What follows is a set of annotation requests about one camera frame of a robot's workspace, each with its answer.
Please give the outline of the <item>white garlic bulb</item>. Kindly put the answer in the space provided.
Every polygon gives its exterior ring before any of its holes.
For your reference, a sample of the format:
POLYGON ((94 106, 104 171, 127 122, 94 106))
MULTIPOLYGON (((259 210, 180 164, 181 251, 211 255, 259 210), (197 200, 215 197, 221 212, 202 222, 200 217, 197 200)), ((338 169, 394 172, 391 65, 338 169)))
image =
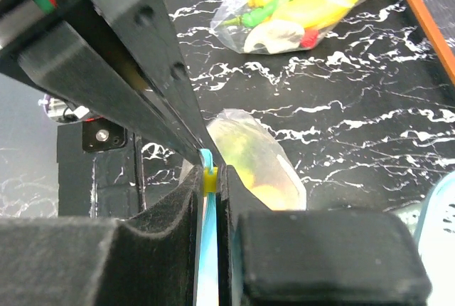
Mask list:
POLYGON ((255 26, 246 37, 245 53, 266 51, 268 54, 284 53, 299 47, 305 35, 304 28, 294 22, 274 19, 255 26))

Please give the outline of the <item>green chili pepper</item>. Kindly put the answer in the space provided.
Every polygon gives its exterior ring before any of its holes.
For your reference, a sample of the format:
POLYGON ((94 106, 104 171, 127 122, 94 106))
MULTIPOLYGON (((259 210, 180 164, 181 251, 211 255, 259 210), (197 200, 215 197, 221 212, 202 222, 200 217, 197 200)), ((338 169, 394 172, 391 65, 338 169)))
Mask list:
POLYGON ((222 26, 243 26, 254 28, 270 17, 281 5, 293 0, 271 0, 263 7, 258 7, 233 19, 223 21, 222 26))

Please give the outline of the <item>clear bag blue zipper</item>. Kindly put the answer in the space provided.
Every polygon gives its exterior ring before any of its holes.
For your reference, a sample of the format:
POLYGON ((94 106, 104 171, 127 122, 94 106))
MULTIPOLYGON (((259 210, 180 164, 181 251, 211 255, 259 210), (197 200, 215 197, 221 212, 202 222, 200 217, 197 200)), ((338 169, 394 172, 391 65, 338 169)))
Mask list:
MULTIPOLYGON (((305 210, 306 189, 282 146, 244 110, 225 109, 208 125, 226 164, 273 211, 305 210)), ((197 305, 218 305, 215 198, 205 197, 197 305)))

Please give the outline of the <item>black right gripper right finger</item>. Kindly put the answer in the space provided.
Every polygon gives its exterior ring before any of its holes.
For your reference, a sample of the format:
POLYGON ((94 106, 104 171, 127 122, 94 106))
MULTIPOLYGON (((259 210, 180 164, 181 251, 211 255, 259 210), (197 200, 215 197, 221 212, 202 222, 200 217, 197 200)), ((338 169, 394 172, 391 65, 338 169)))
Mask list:
POLYGON ((272 211, 232 166, 217 178, 221 305, 425 305, 432 284, 406 225, 367 209, 272 211))

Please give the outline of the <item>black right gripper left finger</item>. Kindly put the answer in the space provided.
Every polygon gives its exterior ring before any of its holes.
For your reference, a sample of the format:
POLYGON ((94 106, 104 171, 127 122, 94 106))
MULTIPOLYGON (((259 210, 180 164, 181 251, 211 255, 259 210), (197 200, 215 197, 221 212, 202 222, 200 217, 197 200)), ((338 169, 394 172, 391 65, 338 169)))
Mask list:
POLYGON ((203 169, 115 218, 1 220, 2 305, 194 305, 203 169))

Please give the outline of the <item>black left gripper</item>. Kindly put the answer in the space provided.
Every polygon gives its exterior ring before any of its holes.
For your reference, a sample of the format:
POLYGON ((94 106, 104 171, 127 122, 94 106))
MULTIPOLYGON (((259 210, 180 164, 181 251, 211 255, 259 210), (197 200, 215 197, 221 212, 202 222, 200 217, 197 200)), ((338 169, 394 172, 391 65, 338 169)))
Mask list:
POLYGON ((1 74, 197 164, 199 150, 215 145, 164 0, 91 1, 1 0, 1 74), (127 82, 145 82, 145 91, 127 82))

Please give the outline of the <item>orange green mango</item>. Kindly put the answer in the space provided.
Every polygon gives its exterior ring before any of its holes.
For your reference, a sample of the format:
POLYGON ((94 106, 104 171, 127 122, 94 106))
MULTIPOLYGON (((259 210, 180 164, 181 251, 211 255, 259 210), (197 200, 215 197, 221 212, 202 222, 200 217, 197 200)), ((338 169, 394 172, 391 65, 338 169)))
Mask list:
POLYGON ((226 164, 234 166, 244 186, 272 210, 287 206, 280 190, 286 181, 273 151, 255 136, 225 134, 217 139, 226 164))

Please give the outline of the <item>clear bag orange zipper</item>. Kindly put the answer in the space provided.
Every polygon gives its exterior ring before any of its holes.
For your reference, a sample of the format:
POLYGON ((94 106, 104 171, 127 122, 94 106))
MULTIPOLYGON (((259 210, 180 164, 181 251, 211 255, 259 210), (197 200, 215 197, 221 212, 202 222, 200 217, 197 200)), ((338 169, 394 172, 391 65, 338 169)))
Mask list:
POLYGON ((307 51, 363 1, 223 0, 210 27, 236 53, 307 51))

